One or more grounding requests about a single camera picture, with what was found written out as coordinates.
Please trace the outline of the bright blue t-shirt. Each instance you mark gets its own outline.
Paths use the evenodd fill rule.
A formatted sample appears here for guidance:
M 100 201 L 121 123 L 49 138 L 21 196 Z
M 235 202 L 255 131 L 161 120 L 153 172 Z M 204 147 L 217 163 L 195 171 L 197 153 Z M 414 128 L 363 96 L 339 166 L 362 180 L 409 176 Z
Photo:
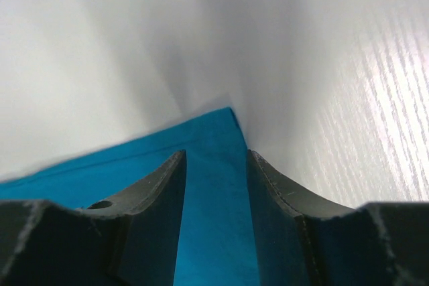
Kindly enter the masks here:
M 230 108 L 1 184 L 3 199 L 86 208 L 184 150 L 187 179 L 176 285 L 258 285 L 246 180 L 247 146 Z

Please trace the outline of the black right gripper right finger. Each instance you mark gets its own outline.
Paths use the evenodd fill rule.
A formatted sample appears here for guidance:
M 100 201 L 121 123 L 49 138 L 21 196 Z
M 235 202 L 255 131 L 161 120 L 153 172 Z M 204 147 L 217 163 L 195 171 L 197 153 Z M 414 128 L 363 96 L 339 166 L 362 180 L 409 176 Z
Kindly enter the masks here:
M 427 285 L 428 204 L 342 206 L 247 153 L 262 285 Z

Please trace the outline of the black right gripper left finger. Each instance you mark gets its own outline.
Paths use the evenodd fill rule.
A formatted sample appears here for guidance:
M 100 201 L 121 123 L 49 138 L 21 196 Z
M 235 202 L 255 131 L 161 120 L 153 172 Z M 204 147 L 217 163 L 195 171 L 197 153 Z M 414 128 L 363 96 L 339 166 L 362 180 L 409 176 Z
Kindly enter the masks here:
M 87 209 L 1 202 L 2 285 L 172 285 L 186 152 Z

